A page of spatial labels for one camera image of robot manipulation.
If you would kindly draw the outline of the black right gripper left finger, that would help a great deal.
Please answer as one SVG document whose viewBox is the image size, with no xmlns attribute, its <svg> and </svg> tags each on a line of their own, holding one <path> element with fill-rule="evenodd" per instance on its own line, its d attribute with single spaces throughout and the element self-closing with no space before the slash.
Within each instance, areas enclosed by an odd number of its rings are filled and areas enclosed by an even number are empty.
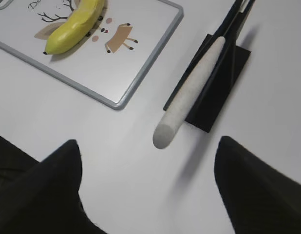
<svg viewBox="0 0 301 234">
<path fill-rule="evenodd" d="M 0 234 L 100 234 L 79 196 L 81 153 L 70 139 L 37 161 L 0 136 Z"/>
</svg>

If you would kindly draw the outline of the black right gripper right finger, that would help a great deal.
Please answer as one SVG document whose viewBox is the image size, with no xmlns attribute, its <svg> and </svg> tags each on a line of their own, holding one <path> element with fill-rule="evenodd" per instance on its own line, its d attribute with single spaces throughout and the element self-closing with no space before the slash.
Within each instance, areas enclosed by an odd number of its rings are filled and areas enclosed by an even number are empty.
<svg viewBox="0 0 301 234">
<path fill-rule="evenodd" d="M 214 177 L 237 234 L 301 234 L 301 185 L 229 136 L 218 144 Z"/>
</svg>

